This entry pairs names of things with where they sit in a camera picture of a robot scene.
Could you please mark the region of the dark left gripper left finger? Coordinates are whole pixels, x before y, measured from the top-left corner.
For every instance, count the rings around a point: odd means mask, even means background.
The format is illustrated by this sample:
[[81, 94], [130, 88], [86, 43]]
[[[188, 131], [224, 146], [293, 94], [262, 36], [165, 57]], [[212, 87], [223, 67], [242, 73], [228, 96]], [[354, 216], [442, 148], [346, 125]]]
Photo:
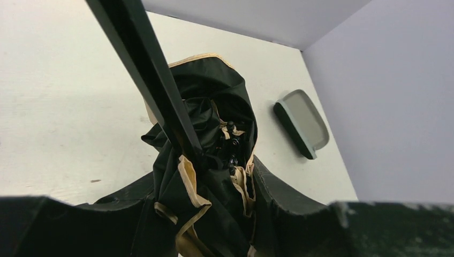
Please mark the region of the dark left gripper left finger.
[[151, 173], [93, 204], [1, 197], [1, 256], [177, 256]]

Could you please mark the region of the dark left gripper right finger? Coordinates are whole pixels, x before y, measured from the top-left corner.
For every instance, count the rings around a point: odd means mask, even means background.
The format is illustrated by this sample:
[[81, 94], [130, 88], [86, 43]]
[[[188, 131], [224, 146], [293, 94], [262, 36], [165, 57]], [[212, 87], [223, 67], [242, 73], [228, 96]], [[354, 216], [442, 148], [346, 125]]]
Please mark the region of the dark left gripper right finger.
[[319, 203], [254, 159], [257, 256], [453, 256], [453, 206]]

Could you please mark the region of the beige folding umbrella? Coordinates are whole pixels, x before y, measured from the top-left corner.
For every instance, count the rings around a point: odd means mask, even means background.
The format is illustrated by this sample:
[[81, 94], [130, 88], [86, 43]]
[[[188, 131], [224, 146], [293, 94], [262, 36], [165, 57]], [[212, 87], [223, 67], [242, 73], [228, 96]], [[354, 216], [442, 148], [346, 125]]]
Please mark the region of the beige folding umbrella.
[[142, 140], [153, 164], [154, 251], [254, 256], [257, 125], [244, 78], [216, 54], [168, 64], [140, 1], [88, 1], [156, 125]]

